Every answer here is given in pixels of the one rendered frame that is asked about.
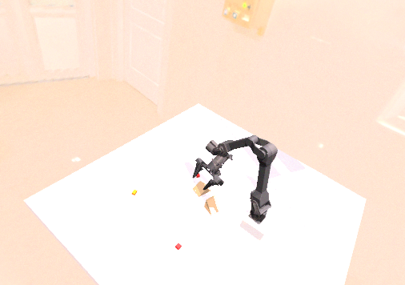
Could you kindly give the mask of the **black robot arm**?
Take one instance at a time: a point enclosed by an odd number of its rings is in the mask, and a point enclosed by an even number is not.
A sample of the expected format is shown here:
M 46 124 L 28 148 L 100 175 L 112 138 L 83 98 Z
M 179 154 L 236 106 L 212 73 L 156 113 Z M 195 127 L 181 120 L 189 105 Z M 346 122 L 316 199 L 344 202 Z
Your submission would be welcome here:
M 255 144 L 260 145 L 258 148 Z M 241 138 L 238 140 L 227 140 L 217 144 L 213 139 L 206 145 L 206 149 L 223 165 L 228 159 L 233 161 L 233 155 L 228 152 L 242 147 L 250 147 L 257 155 L 259 161 L 259 173 L 257 186 L 251 192 L 251 211 L 248 215 L 258 225 L 266 218 L 267 210 L 272 207 L 267 191 L 271 164 L 273 163 L 278 148 L 266 139 L 257 135 Z

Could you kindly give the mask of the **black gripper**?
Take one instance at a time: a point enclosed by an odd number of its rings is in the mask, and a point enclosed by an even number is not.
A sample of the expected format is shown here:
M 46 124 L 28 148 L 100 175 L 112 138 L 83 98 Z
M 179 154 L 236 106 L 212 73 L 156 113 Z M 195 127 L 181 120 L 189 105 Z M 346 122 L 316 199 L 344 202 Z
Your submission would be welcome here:
M 216 158 L 212 158 L 211 159 L 212 161 L 207 165 L 202 159 L 200 159 L 200 158 L 197 158 L 196 160 L 195 160 L 195 164 L 196 164 L 196 166 L 195 166 L 195 169 L 194 169 L 194 174 L 193 174 L 193 177 L 192 178 L 194 178 L 194 177 L 196 177 L 196 175 L 200 172 L 200 171 L 202 171 L 203 170 L 203 168 L 213 177 L 213 179 L 211 179 L 208 183 L 207 183 L 207 185 L 203 188 L 203 190 L 206 190 L 207 188 L 209 188 L 209 187 L 212 187 L 212 186 L 214 186 L 214 185 L 220 185 L 220 186 L 222 186 L 223 184 L 224 184 L 224 181 L 219 177 L 219 176 L 217 176 L 216 174 L 216 172 L 221 168 L 223 168 L 222 167 L 222 164 L 216 159 Z M 208 169 L 210 169 L 210 170 L 208 170 Z M 211 173 L 212 172 L 212 173 Z

